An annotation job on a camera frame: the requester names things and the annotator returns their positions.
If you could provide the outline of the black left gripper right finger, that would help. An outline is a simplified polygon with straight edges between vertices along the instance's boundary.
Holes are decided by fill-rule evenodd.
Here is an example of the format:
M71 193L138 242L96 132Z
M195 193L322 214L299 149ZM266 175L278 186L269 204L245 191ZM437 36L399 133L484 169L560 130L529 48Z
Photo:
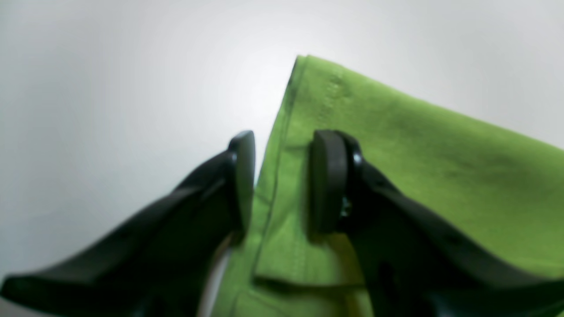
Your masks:
M563 281L502 261L404 195L338 130L309 148L311 232L349 239L376 317L556 317Z

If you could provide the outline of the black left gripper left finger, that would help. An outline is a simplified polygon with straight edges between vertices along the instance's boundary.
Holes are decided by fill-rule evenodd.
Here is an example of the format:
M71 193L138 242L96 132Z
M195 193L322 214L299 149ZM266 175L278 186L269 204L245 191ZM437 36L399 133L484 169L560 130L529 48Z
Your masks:
M8 275L1 296L59 317L196 317L218 247L249 227L254 173L244 131L84 251Z

